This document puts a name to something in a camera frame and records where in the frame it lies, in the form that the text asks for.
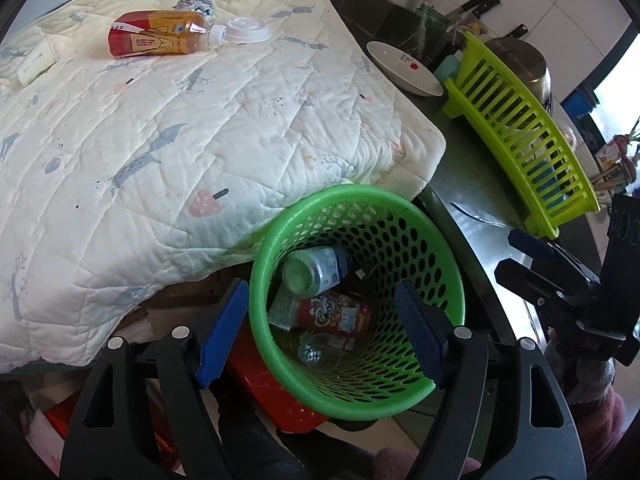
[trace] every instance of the red basket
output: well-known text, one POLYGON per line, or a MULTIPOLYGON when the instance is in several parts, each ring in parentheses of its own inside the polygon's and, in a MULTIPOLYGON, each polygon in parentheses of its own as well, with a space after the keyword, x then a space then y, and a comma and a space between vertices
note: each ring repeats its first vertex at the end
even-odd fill
POLYGON ((280 430, 308 433, 329 419, 298 402, 280 386, 262 360, 247 323, 236 337, 226 366, 280 430))

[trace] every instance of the person's leg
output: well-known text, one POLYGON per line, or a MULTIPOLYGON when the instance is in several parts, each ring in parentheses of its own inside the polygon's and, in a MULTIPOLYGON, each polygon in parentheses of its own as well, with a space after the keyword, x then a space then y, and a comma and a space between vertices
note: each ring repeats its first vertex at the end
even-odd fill
POLYGON ((371 480, 374 455, 353 444, 313 430, 306 434, 277 431, 279 439, 314 479, 371 480))
POLYGON ((254 407, 228 378, 211 385, 220 440, 243 480, 310 480, 305 467, 269 434, 254 407))

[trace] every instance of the silver bolt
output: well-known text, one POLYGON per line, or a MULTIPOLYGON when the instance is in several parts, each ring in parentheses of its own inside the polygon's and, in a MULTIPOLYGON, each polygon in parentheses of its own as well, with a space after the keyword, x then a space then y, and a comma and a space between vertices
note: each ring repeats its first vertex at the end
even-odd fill
POLYGON ((536 344, 529 339, 528 337, 523 337, 520 340, 520 346, 522 346, 525 350, 535 350, 536 344))
POLYGON ((466 326, 457 326, 453 333, 460 339, 469 339, 471 337, 471 330, 466 326))
POLYGON ((189 327, 188 326, 177 326, 173 330, 171 330, 171 335, 175 339, 184 339, 189 335, 189 327))
POLYGON ((120 336, 116 336, 109 339, 107 346, 111 348, 111 350, 115 350, 116 348, 120 348, 122 346, 122 343, 124 343, 124 339, 120 336))

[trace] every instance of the kitchen counter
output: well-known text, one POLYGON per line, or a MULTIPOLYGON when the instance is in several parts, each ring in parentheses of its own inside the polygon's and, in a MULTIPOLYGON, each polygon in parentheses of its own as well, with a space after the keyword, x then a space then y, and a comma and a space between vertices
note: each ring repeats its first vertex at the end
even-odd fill
POLYGON ((458 263, 486 309, 501 342, 512 344, 528 336, 545 347, 545 337, 532 305, 498 285, 498 262, 513 258, 525 265, 530 259, 507 242, 510 229, 466 215, 458 202, 505 222, 522 227, 526 208, 494 156, 464 117, 450 120, 442 111, 445 98, 407 94, 447 141, 440 165, 430 184, 418 196, 430 218, 447 239, 458 263))

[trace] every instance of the red food wrapper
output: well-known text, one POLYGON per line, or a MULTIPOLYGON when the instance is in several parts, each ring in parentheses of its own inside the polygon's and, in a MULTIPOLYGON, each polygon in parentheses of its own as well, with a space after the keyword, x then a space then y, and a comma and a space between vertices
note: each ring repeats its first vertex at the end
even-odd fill
POLYGON ((300 300, 298 326, 313 332, 362 338, 369 331, 372 315, 372 306, 359 294, 332 289, 300 300))

